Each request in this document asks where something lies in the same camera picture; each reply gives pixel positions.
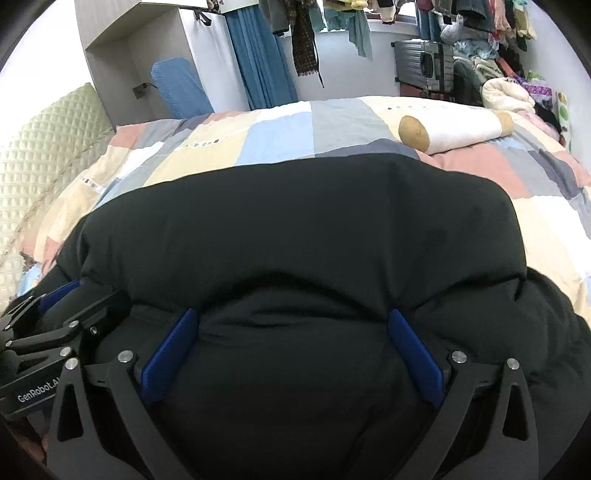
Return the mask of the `black puffer jacket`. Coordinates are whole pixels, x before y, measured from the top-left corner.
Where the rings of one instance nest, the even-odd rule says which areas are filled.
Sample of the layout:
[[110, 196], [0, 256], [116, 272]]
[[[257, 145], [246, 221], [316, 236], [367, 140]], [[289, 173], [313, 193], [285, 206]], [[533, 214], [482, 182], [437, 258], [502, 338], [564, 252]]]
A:
[[48, 332], [103, 295], [127, 314], [83, 364], [139, 350], [173, 315], [191, 343], [149, 416], [192, 479], [398, 479], [437, 410], [388, 333], [520, 363], [536, 479], [590, 451], [590, 330], [529, 268], [497, 184], [379, 153], [252, 165], [123, 194], [83, 217], [37, 286], [76, 290]]

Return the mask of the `grey suitcase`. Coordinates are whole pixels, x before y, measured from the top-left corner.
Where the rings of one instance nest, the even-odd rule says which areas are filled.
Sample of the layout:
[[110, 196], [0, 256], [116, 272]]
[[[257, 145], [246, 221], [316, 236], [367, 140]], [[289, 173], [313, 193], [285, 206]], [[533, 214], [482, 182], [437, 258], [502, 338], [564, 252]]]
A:
[[396, 79], [427, 92], [451, 94], [454, 89], [454, 52], [451, 46], [431, 40], [411, 39], [392, 43]]

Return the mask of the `white cylindrical bolster pillow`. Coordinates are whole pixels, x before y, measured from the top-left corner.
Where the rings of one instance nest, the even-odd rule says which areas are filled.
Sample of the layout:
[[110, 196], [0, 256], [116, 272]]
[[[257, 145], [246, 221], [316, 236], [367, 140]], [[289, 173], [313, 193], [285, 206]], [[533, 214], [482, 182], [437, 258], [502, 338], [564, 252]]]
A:
[[429, 155], [498, 139], [513, 131], [509, 113], [484, 108], [405, 115], [399, 123], [401, 142]]

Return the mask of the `blue padded board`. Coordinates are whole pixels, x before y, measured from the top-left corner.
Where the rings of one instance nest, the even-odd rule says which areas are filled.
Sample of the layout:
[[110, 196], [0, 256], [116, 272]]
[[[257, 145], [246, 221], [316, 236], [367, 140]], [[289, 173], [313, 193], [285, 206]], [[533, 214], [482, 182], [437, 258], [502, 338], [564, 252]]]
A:
[[150, 75], [174, 118], [188, 119], [214, 112], [197, 71], [187, 59], [176, 57], [156, 61]]

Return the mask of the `cream fluffy blanket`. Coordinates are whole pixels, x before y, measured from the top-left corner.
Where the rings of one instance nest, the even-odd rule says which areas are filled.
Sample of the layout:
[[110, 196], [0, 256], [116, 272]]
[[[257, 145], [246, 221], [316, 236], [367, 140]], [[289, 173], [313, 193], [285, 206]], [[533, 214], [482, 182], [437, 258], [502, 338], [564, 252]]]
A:
[[535, 112], [535, 100], [518, 82], [508, 77], [486, 81], [481, 96], [484, 106], [489, 109]]

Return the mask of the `plaid brown shirt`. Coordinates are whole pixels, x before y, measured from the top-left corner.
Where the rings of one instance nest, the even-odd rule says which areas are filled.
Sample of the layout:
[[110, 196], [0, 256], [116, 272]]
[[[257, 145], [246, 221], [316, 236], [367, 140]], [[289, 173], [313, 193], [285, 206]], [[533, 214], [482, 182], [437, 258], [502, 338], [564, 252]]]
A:
[[324, 87], [320, 72], [315, 33], [325, 29], [325, 21], [317, 1], [286, 1], [287, 21], [290, 26], [291, 52], [297, 76], [317, 75]]

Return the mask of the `colourful patchwork duvet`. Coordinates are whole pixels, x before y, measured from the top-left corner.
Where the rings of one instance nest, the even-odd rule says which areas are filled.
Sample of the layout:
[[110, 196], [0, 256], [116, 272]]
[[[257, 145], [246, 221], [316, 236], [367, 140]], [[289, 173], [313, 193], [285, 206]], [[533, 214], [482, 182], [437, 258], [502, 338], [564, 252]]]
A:
[[510, 112], [512, 134], [442, 153], [401, 142], [405, 115], [471, 107], [408, 97], [297, 102], [121, 126], [105, 152], [51, 204], [34, 252], [43, 275], [78, 220], [131, 190], [228, 167], [342, 155], [397, 152], [432, 166], [489, 179], [514, 204], [528, 265], [549, 277], [582, 317], [590, 314], [590, 173], [557, 140]]

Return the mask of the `grey wall cabinet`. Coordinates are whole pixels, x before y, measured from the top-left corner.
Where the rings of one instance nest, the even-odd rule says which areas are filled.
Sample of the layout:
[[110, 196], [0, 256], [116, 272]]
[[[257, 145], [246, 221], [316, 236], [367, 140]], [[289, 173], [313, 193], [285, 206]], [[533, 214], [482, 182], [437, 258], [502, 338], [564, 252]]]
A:
[[84, 50], [131, 35], [149, 21], [180, 4], [171, 1], [75, 1], [75, 13]]

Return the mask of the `cream quilted headboard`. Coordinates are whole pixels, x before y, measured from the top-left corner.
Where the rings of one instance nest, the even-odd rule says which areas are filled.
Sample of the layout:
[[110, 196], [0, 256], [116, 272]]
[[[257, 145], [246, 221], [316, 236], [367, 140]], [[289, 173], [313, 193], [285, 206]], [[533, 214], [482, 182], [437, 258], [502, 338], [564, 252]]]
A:
[[37, 232], [62, 191], [105, 152], [114, 135], [86, 83], [42, 110], [1, 153], [1, 307], [41, 262]]

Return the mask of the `blue curtain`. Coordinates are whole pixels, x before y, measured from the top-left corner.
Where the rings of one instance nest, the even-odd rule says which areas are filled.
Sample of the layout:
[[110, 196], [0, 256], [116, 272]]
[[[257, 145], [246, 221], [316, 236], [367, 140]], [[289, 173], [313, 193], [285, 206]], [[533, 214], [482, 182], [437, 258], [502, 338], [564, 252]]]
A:
[[233, 10], [224, 17], [250, 109], [297, 102], [283, 48], [259, 6]]

